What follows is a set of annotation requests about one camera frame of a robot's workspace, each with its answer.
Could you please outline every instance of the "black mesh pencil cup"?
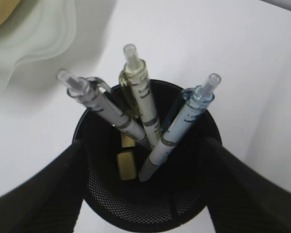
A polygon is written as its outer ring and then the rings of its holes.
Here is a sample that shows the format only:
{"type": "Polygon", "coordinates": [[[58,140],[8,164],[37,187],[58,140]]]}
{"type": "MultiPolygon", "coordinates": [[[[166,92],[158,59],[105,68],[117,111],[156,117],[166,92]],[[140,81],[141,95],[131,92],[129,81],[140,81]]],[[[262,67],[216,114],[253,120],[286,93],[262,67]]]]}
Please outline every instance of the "black mesh pencil cup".
{"type": "MultiPolygon", "coordinates": [[[[151,85],[162,122],[182,88],[157,80],[151,85]]],[[[113,89],[124,99],[119,86],[113,89]]],[[[184,224],[206,206],[200,195],[197,167],[199,143],[208,136],[221,142],[217,126],[206,111],[149,181],[122,181],[116,160],[122,150],[120,132],[86,111],[74,135],[74,140],[83,141],[87,153],[89,177],[84,199],[103,219],[123,230],[163,232],[184,224]]],[[[139,170],[148,151],[140,146],[133,151],[139,170]]]]}

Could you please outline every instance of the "pen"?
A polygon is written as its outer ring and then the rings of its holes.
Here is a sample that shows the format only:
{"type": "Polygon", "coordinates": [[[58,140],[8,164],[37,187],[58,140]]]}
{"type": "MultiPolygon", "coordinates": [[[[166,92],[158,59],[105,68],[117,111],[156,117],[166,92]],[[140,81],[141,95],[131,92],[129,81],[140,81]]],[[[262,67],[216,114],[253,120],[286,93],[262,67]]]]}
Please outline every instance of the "pen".
{"type": "Polygon", "coordinates": [[[124,73],[138,104],[141,121],[150,145],[153,148],[161,137],[161,129],[150,87],[146,62],[139,59],[137,49],[132,44],[124,46],[124,55],[126,59],[124,73]]]}
{"type": "Polygon", "coordinates": [[[124,114],[100,90],[103,88],[106,92],[111,92],[111,88],[102,79],[75,77],[64,69],[58,72],[57,79],[68,88],[67,93],[71,98],[101,116],[141,146],[149,149],[146,133],[142,126],[124,114]]]}
{"type": "Polygon", "coordinates": [[[213,91],[220,82],[219,75],[211,74],[202,86],[183,91],[185,104],[143,164],[139,172],[141,182],[151,178],[198,117],[208,108],[214,100],[213,91]]]}

